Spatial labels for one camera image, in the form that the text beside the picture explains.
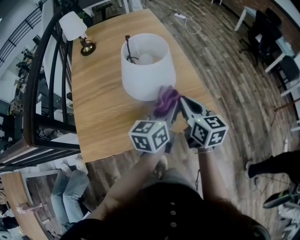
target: black shirt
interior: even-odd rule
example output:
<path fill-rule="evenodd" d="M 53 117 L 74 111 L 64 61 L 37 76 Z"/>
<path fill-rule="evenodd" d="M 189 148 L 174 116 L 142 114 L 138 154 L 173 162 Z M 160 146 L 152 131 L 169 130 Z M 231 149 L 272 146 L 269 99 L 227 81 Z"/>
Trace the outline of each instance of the black shirt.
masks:
<path fill-rule="evenodd" d="M 76 223 L 61 239 L 188 239 L 198 232 L 203 204 L 192 188 L 160 182 L 141 190 L 128 205 L 108 213 L 104 221 Z"/>

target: brass lamp base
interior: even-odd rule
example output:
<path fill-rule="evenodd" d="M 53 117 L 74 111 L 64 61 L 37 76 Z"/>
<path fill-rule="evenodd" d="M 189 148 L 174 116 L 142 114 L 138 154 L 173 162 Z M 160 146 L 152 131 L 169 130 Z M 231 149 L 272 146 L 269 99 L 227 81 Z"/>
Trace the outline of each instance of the brass lamp base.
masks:
<path fill-rule="evenodd" d="M 95 43 L 85 43 L 84 46 L 82 47 L 80 53 L 82 56 L 88 56 L 92 54 L 96 49 L 96 44 Z"/>

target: black and white cube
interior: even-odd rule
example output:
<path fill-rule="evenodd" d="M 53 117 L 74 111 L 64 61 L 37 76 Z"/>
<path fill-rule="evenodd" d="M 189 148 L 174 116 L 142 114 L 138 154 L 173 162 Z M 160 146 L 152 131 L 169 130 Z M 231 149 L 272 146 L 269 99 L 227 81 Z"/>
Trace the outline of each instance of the black and white cube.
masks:
<path fill-rule="evenodd" d="M 194 119 L 190 136 L 204 148 L 221 145 L 228 131 L 228 126 L 220 115 Z"/>
<path fill-rule="evenodd" d="M 138 120 L 129 131 L 129 137 L 136 150 L 156 153 L 170 140 L 164 121 Z"/>

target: white lampshade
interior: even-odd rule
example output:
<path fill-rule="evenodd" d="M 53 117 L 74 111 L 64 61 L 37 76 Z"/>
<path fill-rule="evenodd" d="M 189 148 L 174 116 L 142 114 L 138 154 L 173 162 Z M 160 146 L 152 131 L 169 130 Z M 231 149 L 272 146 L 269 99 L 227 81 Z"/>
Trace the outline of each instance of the white lampshade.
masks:
<path fill-rule="evenodd" d="M 75 12 L 69 12 L 64 15 L 60 19 L 60 26 L 68 41 L 73 41 L 81 35 L 84 35 L 88 28 Z"/>
<path fill-rule="evenodd" d="M 122 83 L 135 99 L 154 101 L 161 86 L 173 86 L 176 73 L 167 42 L 155 34 L 138 34 L 129 41 L 129 50 L 136 64 L 127 60 L 125 42 L 121 49 Z"/>

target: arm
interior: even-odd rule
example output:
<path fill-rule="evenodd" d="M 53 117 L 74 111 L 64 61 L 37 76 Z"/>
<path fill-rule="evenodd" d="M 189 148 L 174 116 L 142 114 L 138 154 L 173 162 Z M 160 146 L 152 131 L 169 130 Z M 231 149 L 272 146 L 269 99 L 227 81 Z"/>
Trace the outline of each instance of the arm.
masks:
<path fill-rule="evenodd" d="M 227 199 L 227 190 L 221 176 L 213 152 L 204 152 L 198 155 L 202 182 L 203 198 L 215 200 Z"/>
<path fill-rule="evenodd" d="M 116 208 L 136 195 L 145 180 L 155 169 L 165 148 L 155 154 L 145 154 L 134 166 L 122 176 L 107 192 L 101 204 L 88 216 L 103 220 L 107 211 Z"/>

